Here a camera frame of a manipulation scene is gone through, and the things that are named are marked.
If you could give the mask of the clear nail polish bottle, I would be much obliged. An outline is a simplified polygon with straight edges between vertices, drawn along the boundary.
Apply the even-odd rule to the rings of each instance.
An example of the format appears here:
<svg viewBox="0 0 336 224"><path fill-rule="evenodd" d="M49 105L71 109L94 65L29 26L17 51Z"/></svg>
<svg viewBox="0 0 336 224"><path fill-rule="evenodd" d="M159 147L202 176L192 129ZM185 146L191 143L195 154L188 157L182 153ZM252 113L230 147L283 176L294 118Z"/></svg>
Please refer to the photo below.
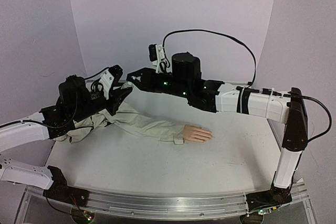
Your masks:
<svg viewBox="0 0 336 224"><path fill-rule="evenodd" d="M122 85L122 87L121 87L122 89L128 89L128 88L131 88L131 89L133 89L133 84L131 83L131 82L125 82L123 85Z"/></svg>

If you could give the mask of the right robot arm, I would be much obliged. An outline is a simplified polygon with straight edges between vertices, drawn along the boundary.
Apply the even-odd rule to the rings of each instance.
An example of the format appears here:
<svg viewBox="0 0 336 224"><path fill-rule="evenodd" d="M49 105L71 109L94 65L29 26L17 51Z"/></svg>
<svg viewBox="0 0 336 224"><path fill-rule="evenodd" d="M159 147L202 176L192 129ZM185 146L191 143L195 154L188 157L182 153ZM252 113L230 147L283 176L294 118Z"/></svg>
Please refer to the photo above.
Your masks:
<svg viewBox="0 0 336 224"><path fill-rule="evenodd" d="M142 68L127 75L139 90L186 98L190 106L207 112L236 112L285 125L279 163L269 190L250 193L250 213L280 207L292 201L290 190L301 155L308 145L307 112L301 91L286 93L252 89L216 80L203 80L201 61L188 52L174 54L172 73Z"/></svg>

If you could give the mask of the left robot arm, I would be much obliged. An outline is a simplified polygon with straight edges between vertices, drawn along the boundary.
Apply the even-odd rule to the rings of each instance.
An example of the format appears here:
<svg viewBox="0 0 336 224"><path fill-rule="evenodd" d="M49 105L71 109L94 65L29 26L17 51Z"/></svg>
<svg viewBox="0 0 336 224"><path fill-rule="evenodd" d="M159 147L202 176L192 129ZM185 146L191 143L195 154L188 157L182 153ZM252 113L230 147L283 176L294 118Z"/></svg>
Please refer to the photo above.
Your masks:
<svg viewBox="0 0 336 224"><path fill-rule="evenodd" d="M104 114L115 115L132 92L131 84L118 80L106 73L88 89L83 77L69 76L59 85L56 105L1 125L1 151L42 140L80 142L106 126ZM39 187L44 197L76 206L84 206L88 197L86 190L68 186L61 169L50 165L33 166L2 157L1 180Z"/></svg>

